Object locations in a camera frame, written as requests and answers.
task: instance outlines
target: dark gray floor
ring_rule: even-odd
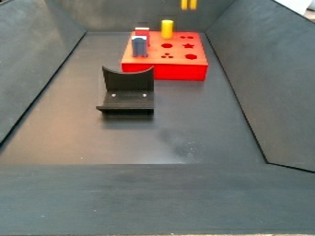
[[[88,34],[0,152],[0,164],[263,163],[212,48],[204,82],[156,81],[152,119],[104,119],[102,66],[128,33]]]
[[[315,175],[264,164],[210,45],[204,83],[156,81],[152,121],[103,119],[127,38],[87,35],[1,147],[0,234],[314,234]]]

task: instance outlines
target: circular hole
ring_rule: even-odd
[[[164,43],[162,46],[163,46],[164,48],[171,48],[171,47],[172,47],[172,44],[171,44],[171,43]]]
[[[190,59],[190,60],[198,59],[198,56],[194,55],[194,54],[187,54],[184,57],[186,57],[187,59]]]

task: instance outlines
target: white surface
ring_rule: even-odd
[[[304,15],[307,8],[312,2],[315,5],[315,0],[275,0],[279,4],[290,8],[292,11]]]
[[[311,4],[310,4],[310,7],[308,7],[308,9],[312,9],[312,10],[315,10],[315,0],[312,0],[312,2],[311,2]]]

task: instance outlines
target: hole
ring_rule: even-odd
[[[191,44],[191,43],[186,43],[186,44],[183,45],[184,48],[194,48],[194,46],[195,46],[195,45]]]
[[[171,48],[171,47],[172,47],[172,44],[171,44],[171,43],[164,43],[162,46],[163,46],[164,48]]]
[[[190,59],[190,60],[198,59],[198,56],[194,55],[194,54],[187,54],[184,57],[186,57],[187,59]]]

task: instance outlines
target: red foam block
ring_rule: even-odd
[[[162,32],[150,32],[148,57],[134,57],[132,39],[122,59],[123,72],[139,72],[154,66],[156,79],[204,80],[208,61],[198,33],[174,32],[171,40]]]

